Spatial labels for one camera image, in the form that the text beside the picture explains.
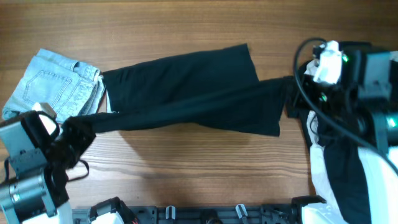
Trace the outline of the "black shorts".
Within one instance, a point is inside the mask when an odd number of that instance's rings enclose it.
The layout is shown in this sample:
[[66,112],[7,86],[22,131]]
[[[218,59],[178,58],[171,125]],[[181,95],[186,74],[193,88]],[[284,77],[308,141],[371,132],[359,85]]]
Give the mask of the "black shorts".
[[247,45],[104,73],[111,111],[81,116],[96,133],[177,123],[278,136],[288,79],[260,80]]

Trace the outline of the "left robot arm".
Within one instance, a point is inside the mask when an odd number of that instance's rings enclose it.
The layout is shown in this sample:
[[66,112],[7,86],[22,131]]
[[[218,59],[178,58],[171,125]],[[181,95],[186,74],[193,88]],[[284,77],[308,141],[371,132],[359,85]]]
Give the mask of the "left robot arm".
[[1,123],[1,140],[9,157],[6,171],[15,177],[1,183],[1,209],[8,223],[23,223],[38,215],[54,217],[67,204],[66,171],[81,161],[81,155],[96,137],[90,124],[68,118],[48,131],[42,118],[56,121],[43,111],[28,111]]

